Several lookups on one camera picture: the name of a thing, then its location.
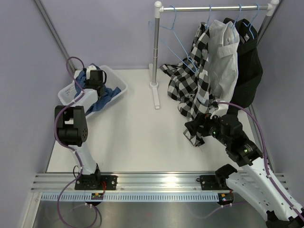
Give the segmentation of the blue plaid shirt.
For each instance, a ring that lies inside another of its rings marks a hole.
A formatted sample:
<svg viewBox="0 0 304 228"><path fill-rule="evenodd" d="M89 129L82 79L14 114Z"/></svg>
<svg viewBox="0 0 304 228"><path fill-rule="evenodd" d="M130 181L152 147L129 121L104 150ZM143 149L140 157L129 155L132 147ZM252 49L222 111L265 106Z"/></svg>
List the blue plaid shirt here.
<svg viewBox="0 0 304 228"><path fill-rule="evenodd" d="M104 94L101 98L98 100L94 100L94 96L92 97L89 95L85 95L78 101L78 105L81 105L86 110L86 118L89 118L97 112L104 111L108 109L110 106L113 106L116 102L121 100L126 91L127 91L127 84L122 80L122 78L115 73L110 67L108 66L96 66L95 64L91 64L90 66L95 66L97 69L101 69L107 73L107 81L104 86ZM85 83L84 80L86 79L86 73L81 70L79 73L75 73L75 80L82 86L84 89ZM66 94L65 103L69 104L73 100L75 100L81 93L80 88L75 85L74 82L69 84L63 91L68 92L69 96Z"/></svg>

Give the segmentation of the black white checked shirt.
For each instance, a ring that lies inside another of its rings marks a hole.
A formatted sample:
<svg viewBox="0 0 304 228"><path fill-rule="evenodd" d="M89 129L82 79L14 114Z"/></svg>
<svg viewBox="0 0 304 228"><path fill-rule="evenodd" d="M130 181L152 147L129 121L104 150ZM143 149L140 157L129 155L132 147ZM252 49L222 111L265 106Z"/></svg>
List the black white checked shirt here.
<svg viewBox="0 0 304 228"><path fill-rule="evenodd" d="M194 36L189 58L176 65L163 64L160 70L170 77L168 96L178 101L181 115L190 121L200 113L209 113L213 100L209 82L209 30L202 22Z"/></svg>

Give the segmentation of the blue hanger of checked shirt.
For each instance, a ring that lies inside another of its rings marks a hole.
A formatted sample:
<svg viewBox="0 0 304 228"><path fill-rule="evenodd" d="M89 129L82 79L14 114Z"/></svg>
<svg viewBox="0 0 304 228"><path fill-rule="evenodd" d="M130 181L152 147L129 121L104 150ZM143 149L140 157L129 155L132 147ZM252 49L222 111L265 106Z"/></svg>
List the blue hanger of checked shirt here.
<svg viewBox="0 0 304 228"><path fill-rule="evenodd" d="M207 22L206 22L206 25L205 25L205 29L208 29L209 26L210 26L211 12L212 12L212 6L209 5L209 16L208 16L208 19L207 19Z"/></svg>

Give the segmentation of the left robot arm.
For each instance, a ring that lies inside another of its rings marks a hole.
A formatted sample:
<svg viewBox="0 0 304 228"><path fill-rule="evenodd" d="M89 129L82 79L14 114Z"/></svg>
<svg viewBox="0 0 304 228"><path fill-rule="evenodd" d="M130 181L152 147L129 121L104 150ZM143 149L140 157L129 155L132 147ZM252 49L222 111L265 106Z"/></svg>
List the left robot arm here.
<svg viewBox="0 0 304 228"><path fill-rule="evenodd" d="M105 92L107 74L104 70L90 66L86 69L84 84L74 81L70 102L55 107L54 135L57 142L68 148L76 161L78 174L75 175L76 190L105 190L106 178L103 178L94 161L86 140L88 127L87 110L96 103Z"/></svg>

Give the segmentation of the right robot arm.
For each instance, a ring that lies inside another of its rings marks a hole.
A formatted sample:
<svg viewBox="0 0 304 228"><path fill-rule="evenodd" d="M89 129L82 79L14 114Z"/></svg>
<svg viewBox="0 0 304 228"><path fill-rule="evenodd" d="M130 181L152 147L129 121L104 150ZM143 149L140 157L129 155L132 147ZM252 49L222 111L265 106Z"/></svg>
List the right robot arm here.
<svg viewBox="0 0 304 228"><path fill-rule="evenodd" d="M191 136L212 136L225 146L229 158L254 181L245 180L230 164L215 172L215 184L236 191L265 220L268 228L302 228L304 208L284 188L264 160L265 155L243 131L242 123L234 115L222 117L199 114L185 123Z"/></svg>

